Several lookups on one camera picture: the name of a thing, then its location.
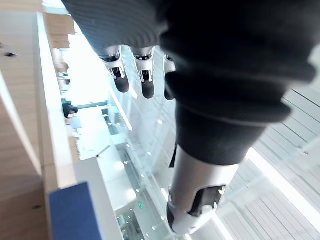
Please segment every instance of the robotic arm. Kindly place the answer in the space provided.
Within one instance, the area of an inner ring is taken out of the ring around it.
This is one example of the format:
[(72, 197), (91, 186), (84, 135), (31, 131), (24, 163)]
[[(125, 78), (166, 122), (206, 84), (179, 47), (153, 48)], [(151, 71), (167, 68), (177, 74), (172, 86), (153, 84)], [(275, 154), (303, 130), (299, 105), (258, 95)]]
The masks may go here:
[(146, 98), (154, 94), (152, 46), (168, 54), (177, 147), (167, 218), (177, 234), (196, 231), (265, 128), (290, 114), (285, 92), (314, 78), (308, 57), (320, 43), (320, 2), (62, 1), (96, 53), (107, 49), (102, 60), (115, 81), (124, 68), (115, 65), (115, 74), (120, 58), (109, 47), (131, 47)]

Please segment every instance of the light fixture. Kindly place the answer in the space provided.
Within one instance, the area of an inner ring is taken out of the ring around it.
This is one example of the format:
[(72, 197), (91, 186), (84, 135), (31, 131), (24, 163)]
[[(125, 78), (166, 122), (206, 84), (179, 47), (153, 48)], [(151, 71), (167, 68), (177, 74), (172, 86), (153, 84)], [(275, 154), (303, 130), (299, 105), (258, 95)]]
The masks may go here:
[(129, 93), (131, 93), (131, 96), (134, 99), (138, 99), (138, 94), (137, 94), (137, 92), (134, 90), (134, 88), (131, 85), (129, 85)]
[(246, 157), (282, 192), (298, 211), (320, 233), (320, 213), (256, 150), (249, 149)]
[(137, 195), (133, 189), (129, 189), (127, 192), (127, 197), (129, 200), (135, 200), (137, 199)]
[(123, 164), (122, 161), (117, 161), (115, 164), (114, 164), (114, 168), (118, 171), (122, 171), (123, 169), (125, 169), (125, 165)]
[(192, 238), (190, 237), (189, 234), (185, 234), (184, 236), (185, 236), (185, 239), (186, 239), (186, 240), (192, 240)]
[(166, 190), (164, 188), (161, 188), (161, 192), (162, 192), (164, 199), (168, 202), (169, 196), (168, 196)]
[(234, 240), (215, 212), (212, 214), (212, 219), (224, 236), (225, 240)]
[(119, 102), (116, 94), (114, 93), (114, 91), (113, 91), (111, 88), (110, 88), (110, 94), (111, 94), (111, 96), (112, 96), (112, 98), (113, 98), (113, 100), (114, 100), (114, 102), (115, 102), (115, 105), (118, 107), (119, 112), (120, 112), (120, 114), (122, 115), (122, 118), (123, 118), (126, 126), (128, 127), (128, 129), (129, 129), (130, 131), (132, 131), (133, 128), (132, 128), (132, 126), (131, 126), (131, 123), (130, 123), (130, 121), (129, 121), (129, 119), (128, 119), (128, 117), (127, 117), (124, 109), (122, 108), (122, 106), (121, 106), (121, 104), (120, 104), (120, 102)]

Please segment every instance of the black fabric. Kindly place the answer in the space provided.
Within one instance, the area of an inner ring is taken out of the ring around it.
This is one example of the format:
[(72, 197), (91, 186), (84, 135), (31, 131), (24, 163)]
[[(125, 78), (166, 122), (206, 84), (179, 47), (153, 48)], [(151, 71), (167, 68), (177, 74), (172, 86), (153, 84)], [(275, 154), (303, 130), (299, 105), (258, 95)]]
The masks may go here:
[(64, 117), (67, 119), (69, 114), (70, 114), (70, 110), (71, 110), (71, 104), (69, 103), (63, 103), (62, 104), (62, 108), (63, 108), (63, 115)]
[(261, 136), (264, 126), (246, 126), (212, 120), (176, 106), (177, 144), (194, 158), (214, 165), (240, 163)]

